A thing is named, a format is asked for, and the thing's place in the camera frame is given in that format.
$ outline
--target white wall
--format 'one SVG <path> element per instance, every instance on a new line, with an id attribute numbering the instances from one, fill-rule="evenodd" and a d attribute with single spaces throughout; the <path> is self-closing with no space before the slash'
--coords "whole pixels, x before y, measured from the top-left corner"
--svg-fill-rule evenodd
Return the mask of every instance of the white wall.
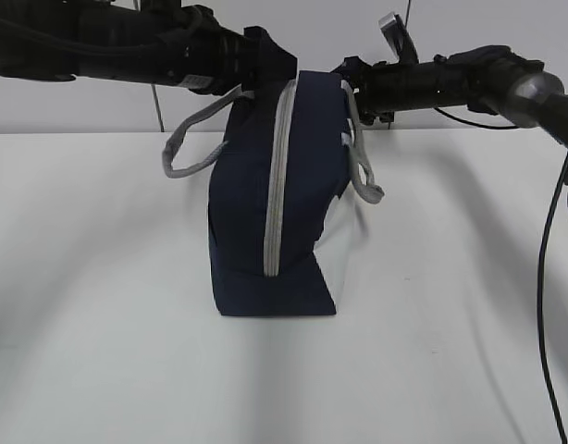
<path id="1" fill-rule="evenodd" d="M 267 28 L 284 48 L 299 57 L 302 69 L 330 70 L 344 56 L 366 61 L 392 60 L 377 28 L 390 10 L 404 17 L 407 0 L 207 0 L 220 22 L 235 31 Z M 118 0 L 131 7 L 132 0 Z M 509 44 L 528 58 L 547 62 L 568 88 L 568 0 L 413 0 L 409 30 L 420 58 L 430 60 L 484 44 Z M 159 88 L 167 129 L 213 99 L 185 90 Z M 501 123 L 499 117 L 469 116 Z M 221 130 L 227 113 L 198 127 Z M 400 113 L 396 128 L 459 127 L 431 111 Z M 0 79 L 0 132 L 98 132 L 158 130 L 153 96 L 147 85 L 80 79 L 42 84 Z"/>

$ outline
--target cable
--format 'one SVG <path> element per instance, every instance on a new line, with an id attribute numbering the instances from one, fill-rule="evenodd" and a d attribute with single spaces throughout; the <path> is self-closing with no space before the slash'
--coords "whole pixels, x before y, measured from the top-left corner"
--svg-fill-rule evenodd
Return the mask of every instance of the cable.
<path id="1" fill-rule="evenodd" d="M 186 28 L 184 41 L 187 41 L 193 33 L 200 28 L 204 21 L 202 11 L 200 11 L 198 7 L 191 6 L 191 10 L 194 13 L 194 19 L 191 25 Z M 93 57 L 151 56 L 163 48 L 161 43 L 149 43 L 136 46 L 99 46 L 95 44 L 78 43 L 71 40 L 60 39 L 45 32 L 36 31 L 3 18 L 0 18 L 0 33 L 28 42 L 42 44 L 59 51 Z"/>
<path id="2" fill-rule="evenodd" d="M 440 108 L 434 108 L 434 110 L 440 113 L 444 117 L 451 118 L 452 120 L 456 120 L 459 123 L 463 123 L 465 125 L 469 125 L 472 127 L 483 128 L 484 130 L 518 130 L 519 128 L 515 125 L 511 125 L 508 127 L 494 127 L 493 125 L 484 125 L 483 123 L 476 123 L 471 122 L 469 120 L 465 120 L 464 118 L 456 117 L 452 114 L 447 113 L 445 110 Z"/>
<path id="3" fill-rule="evenodd" d="M 549 206 L 549 212 L 547 220 L 545 221 L 545 229 L 543 230 L 543 238 L 541 240 L 541 248 L 539 250 L 539 260 L 537 266 L 537 330 L 539 338 L 539 356 L 541 358 L 541 368 L 543 369 L 545 385 L 547 386 L 547 392 L 549 393 L 551 409 L 553 410 L 553 416 L 555 417 L 555 422 L 558 427 L 558 432 L 560 433 L 560 438 L 562 439 L 562 444 L 567 444 L 568 437 L 566 437 L 565 430 L 563 428 L 562 414 L 560 413 L 560 407 L 558 406 L 558 401 L 555 397 L 555 390 L 553 389 L 553 384 L 551 383 L 551 375 L 549 373 L 549 366 L 547 362 L 547 352 L 545 346 L 545 322 L 543 318 L 543 289 L 545 284 L 545 256 L 547 253 L 549 233 L 551 232 L 551 225 L 553 224 L 555 210 L 558 206 L 560 195 L 562 194 L 563 182 L 567 170 L 568 154 L 565 156 L 565 160 L 563 161 L 562 172 L 560 173 L 560 177 L 558 178 L 555 192 L 553 193 L 553 198 L 551 199 L 551 205 Z"/>

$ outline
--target zipper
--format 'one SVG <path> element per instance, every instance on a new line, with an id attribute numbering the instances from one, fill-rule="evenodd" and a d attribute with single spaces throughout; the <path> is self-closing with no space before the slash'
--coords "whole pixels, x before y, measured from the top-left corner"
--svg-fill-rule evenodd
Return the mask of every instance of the zipper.
<path id="1" fill-rule="evenodd" d="M 290 125 L 296 96 L 296 84 L 296 80 L 288 82 L 280 95 L 276 108 L 264 235 L 264 275 L 271 278 L 278 275 L 280 268 L 284 190 L 286 188 Z"/>

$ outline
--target bag handle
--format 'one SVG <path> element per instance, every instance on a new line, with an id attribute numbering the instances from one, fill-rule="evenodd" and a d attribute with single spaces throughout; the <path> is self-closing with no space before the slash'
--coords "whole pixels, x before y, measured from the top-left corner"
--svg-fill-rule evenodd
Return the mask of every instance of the bag handle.
<path id="1" fill-rule="evenodd" d="M 173 132 L 167 144 L 165 145 L 165 150 L 163 151 L 163 169 L 165 170 L 165 174 L 170 179 L 182 179 L 191 176 L 198 171 L 203 170 L 214 164 L 214 162 L 222 153 L 222 150 L 227 145 L 228 141 L 224 141 L 220 143 L 217 148 L 214 149 L 212 153 L 210 153 L 202 162 L 189 166 L 187 168 L 182 169 L 174 169 L 173 168 L 173 161 L 177 156 L 177 153 L 181 149 L 183 145 L 183 140 L 185 139 L 185 135 L 187 134 L 188 130 L 193 126 L 200 122 L 204 122 L 208 118 L 214 116 L 218 111 L 226 108 L 233 102 L 241 98 L 248 98 L 253 99 L 255 94 L 253 91 L 243 91 L 241 86 L 231 90 L 225 96 L 219 98 L 206 108 L 198 111 L 197 113 L 189 116 L 178 126 L 178 128 Z"/>
<path id="2" fill-rule="evenodd" d="M 349 134 L 341 133 L 341 143 L 348 147 L 350 157 L 350 179 L 356 192 L 363 200 L 369 204 L 378 204 L 385 192 L 375 183 L 375 173 L 364 148 L 364 135 L 360 127 L 360 115 L 358 114 L 358 105 L 356 104 L 354 91 L 346 80 L 341 81 L 341 88 L 348 96 L 348 108 L 354 133 L 353 140 Z M 362 167 L 366 176 L 366 183 L 363 183 L 360 176 L 360 167 Z"/>

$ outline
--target bag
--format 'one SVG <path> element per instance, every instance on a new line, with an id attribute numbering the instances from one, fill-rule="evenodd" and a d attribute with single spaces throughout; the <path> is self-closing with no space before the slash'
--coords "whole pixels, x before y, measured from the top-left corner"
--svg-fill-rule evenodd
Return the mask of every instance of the bag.
<path id="1" fill-rule="evenodd" d="M 174 170 L 187 130 L 230 103 L 223 143 L 200 164 Z M 255 92 L 239 87 L 185 120 L 163 160 L 170 178 L 216 162 L 208 232 L 222 315 L 336 313 L 352 244 L 354 190 L 371 204 L 384 194 L 364 152 L 352 88 L 338 74 L 303 71 L 297 80 Z"/>

